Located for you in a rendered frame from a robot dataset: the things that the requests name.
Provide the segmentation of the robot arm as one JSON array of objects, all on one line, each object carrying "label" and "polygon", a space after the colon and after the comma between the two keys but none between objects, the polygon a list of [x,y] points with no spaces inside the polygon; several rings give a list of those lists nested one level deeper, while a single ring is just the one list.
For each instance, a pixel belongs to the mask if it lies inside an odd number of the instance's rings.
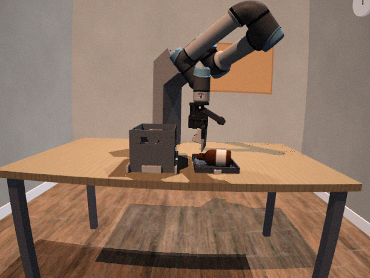
[{"label": "robot arm", "polygon": [[[246,35],[218,52],[217,43],[244,25],[248,28]],[[176,49],[169,58],[193,89],[193,101],[208,103],[211,76],[215,79],[224,76],[231,64],[255,50],[267,52],[283,37],[281,26],[266,5],[259,1],[243,1],[233,5],[214,25],[185,48]],[[195,67],[198,61],[204,67]]]}]

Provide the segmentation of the dark brown bottle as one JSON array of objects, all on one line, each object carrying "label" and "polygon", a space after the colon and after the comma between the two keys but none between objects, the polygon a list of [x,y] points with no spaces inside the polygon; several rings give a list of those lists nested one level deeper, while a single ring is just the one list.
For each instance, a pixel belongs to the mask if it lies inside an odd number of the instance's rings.
[{"label": "dark brown bottle", "polygon": [[206,153],[198,154],[199,160],[212,166],[230,166],[231,151],[210,149]]}]

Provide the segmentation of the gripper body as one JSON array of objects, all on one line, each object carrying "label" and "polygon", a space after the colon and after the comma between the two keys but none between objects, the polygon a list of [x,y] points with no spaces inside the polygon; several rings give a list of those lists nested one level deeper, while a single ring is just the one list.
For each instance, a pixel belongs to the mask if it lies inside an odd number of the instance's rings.
[{"label": "gripper body", "polygon": [[[208,116],[201,112],[204,108],[203,107],[204,105],[209,105],[209,103],[205,103],[205,102],[189,103],[190,115],[188,119],[188,128],[192,128],[192,129],[201,128],[201,126],[203,125],[203,122],[205,121],[206,129],[207,129]],[[199,106],[201,107],[201,109],[199,109]]]}]

